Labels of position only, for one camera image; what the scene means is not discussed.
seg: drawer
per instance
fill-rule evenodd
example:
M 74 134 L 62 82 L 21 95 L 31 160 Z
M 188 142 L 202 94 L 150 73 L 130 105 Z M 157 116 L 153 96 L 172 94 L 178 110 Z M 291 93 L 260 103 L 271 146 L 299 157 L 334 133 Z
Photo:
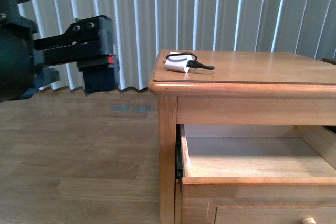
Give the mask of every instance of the drawer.
M 181 125 L 180 132 L 181 223 L 336 218 L 336 134 L 326 128 Z
M 217 207 L 215 224 L 332 224 L 335 207 Z

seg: tabletop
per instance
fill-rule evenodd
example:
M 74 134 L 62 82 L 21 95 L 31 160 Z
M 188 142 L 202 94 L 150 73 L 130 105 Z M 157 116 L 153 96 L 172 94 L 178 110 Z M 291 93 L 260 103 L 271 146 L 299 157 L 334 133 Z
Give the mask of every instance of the tabletop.
M 214 70 L 190 69 L 188 73 L 174 72 L 165 67 L 165 56 L 171 51 L 162 50 L 156 61 L 149 89 L 154 94 L 192 94 L 199 89 L 213 90 L 212 95 L 226 92 L 282 92 L 292 90 L 306 95 L 336 95 L 336 66 L 288 52 L 194 52 L 198 61 L 215 66 Z

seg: drawer knob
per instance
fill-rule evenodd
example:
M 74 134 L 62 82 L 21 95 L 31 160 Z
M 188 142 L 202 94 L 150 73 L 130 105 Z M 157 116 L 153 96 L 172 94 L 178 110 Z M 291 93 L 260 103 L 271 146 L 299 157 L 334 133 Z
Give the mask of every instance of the drawer knob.
M 302 220 L 301 224 L 316 224 L 313 218 L 305 218 Z

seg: white blinds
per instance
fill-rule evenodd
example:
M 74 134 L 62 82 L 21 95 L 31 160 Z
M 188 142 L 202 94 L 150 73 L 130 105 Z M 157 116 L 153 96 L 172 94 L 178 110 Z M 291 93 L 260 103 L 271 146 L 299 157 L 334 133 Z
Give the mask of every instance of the white blinds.
M 36 38 L 63 33 L 75 17 L 109 16 L 121 89 L 145 88 L 161 49 L 336 54 L 336 0 L 33 0 L 20 11 L 37 22 Z M 76 64 L 57 69 L 53 88 L 83 85 Z

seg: cable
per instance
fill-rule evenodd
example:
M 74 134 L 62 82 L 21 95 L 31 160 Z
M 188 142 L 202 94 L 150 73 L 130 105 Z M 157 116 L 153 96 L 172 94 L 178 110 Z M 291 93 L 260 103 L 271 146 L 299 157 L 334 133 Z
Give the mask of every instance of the cable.
M 207 69 L 207 70 L 214 70 L 215 67 L 214 66 L 208 66 L 208 65 L 203 65 L 202 63 L 197 61 L 197 55 L 192 53 L 192 52 L 182 52 L 182 53 L 178 53 L 178 54 L 169 54 L 166 56 L 166 59 L 168 59 L 170 56 L 178 56 L 178 55 L 191 55 L 193 56 L 195 59 L 194 60 L 189 60 L 187 63 L 187 67 L 189 68 L 203 68 L 203 69 Z

